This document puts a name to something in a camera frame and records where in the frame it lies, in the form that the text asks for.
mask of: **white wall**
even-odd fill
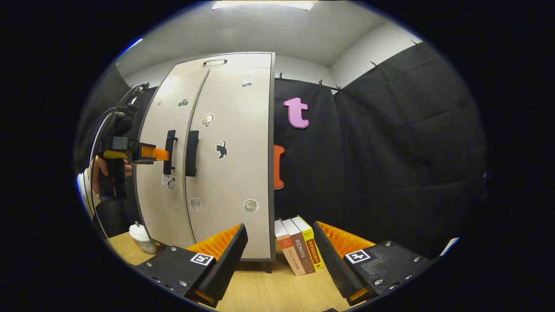
[[[422,40],[394,22],[388,21],[357,41],[331,66],[337,85],[345,87],[362,74]]]
[[[125,77],[124,80],[128,85],[150,82],[151,87],[156,87],[160,85],[162,80],[176,64],[198,57],[199,56],[182,57],[159,63],[129,75]],[[331,69],[329,67],[297,58],[276,56],[276,78],[279,78],[279,73],[282,73],[282,77],[285,79],[301,80],[311,83],[318,83],[318,81],[322,79],[323,85],[327,85],[329,87],[336,86],[334,77],[331,74]]]

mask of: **white cup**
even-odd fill
[[[129,235],[137,246],[143,248],[146,253],[155,254],[158,251],[157,246],[148,238],[147,230],[138,222],[129,227]]]

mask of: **cabinet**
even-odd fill
[[[217,55],[177,64],[164,79],[139,141],[164,148],[175,130],[174,190],[162,183],[163,162],[137,166],[134,174],[153,240],[187,248],[244,223],[249,242],[242,260],[275,259],[274,59],[273,53]],[[187,141],[197,136],[194,148]]]

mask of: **person's hand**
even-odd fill
[[[125,164],[123,167],[125,177],[130,177],[132,173],[131,165],[127,164],[127,159],[124,159],[123,162]],[[100,171],[102,171],[102,174],[104,174],[105,176],[108,176],[108,167],[106,165],[106,161],[96,156],[94,159],[94,169],[93,169],[93,191],[99,195],[100,195],[100,176],[99,176]]]

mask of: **table surface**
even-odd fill
[[[138,265],[155,256],[135,245],[128,232],[109,240],[129,264]],[[259,263],[240,262],[216,310],[322,312],[330,308],[337,311],[351,308],[341,297],[327,268],[296,276],[277,242],[276,260],[268,264],[271,274]]]

